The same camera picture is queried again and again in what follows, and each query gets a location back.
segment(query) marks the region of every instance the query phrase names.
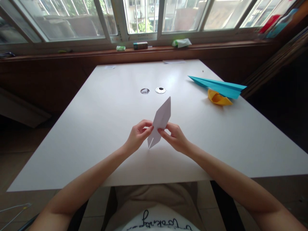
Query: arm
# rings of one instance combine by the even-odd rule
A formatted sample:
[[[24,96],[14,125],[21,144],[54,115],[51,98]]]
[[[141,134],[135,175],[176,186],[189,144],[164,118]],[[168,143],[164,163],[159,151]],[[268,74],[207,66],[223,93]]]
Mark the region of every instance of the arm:
[[[244,174],[190,143],[180,127],[168,123],[171,135],[161,136],[203,168],[231,197],[245,207],[262,230],[306,230],[306,228],[268,191]]]
[[[122,147],[82,173],[51,199],[31,226],[30,231],[67,230],[74,213],[120,164],[141,146],[152,130],[152,122],[149,120],[142,120],[133,126],[127,142]]]

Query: paper airplane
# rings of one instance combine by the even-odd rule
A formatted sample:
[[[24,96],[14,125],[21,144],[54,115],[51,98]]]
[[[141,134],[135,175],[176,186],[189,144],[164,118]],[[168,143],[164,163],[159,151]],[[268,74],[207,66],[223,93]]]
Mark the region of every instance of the paper airplane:
[[[213,89],[214,91],[217,91],[222,96],[225,96],[228,98],[237,99],[239,95],[241,94],[241,91],[247,87],[247,86],[243,86],[243,85],[235,84],[235,83],[203,79],[203,78],[198,78],[198,77],[193,77],[193,76],[188,76],[188,77],[191,78],[199,86],[209,87]]]
[[[161,135],[158,133],[157,129],[158,128],[165,129],[170,119],[170,116],[171,116],[171,97],[169,97],[166,100],[166,102],[163,103],[163,105],[157,110],[155,114],[155,118],[153,121],[154,130],[148,137],[149,149],[160,141]]]

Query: red object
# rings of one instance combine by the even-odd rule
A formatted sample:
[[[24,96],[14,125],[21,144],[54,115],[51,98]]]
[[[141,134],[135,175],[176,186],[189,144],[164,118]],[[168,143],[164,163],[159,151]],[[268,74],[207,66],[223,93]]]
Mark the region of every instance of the red object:
[[[259,34],[263,34],[265,31],[267,31],[268,28],[270,28],[276,21],[277,19],[280,17],[280,14],[275,14],[272,15],[269,20],[266,22],[266,24],[264,25],[264,27],[261,28],[261,30],[259,31]]]

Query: forearm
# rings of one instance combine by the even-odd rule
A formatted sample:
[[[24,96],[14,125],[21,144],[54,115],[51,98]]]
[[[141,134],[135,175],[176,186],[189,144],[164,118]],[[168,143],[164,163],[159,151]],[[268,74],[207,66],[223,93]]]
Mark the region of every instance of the forearm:
[[[189,144],[184,153],[202,167],[231,197],[251,212],[273,212],[282,204],[262,186],[231,166]]]
[[[44,210],[73,215],[131,154],[125,146],[120,147],[65,186]]]

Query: green object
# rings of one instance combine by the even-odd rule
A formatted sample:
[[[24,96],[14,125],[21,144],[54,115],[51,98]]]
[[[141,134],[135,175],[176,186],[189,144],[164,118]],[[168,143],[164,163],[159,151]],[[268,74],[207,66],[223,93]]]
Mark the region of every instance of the green object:
[[[71,53],[71,52],[73,52],[73,50],[68,50],[68,51],[66,51],[66,50],[58,50],[58,53],[59,53],[59,54],[62,54],[62,53]]]
[[[124,46],[117,46],[116,47],[117,51],[125,51],[125,49],[126,49],[126,47],[124,47]]]
[[[177,46],[178,46],[177,40],[173,40],[172,46],[173,46],[173,47],[177,47]]]
[[[172,42],[172,46],[178,47],[178,48],[187,47],[191,44],[192,43],[190,42],[190,40],[188,38],[186,38],[186,39],[176,39],[176,40],[173,40],[173,42]]]

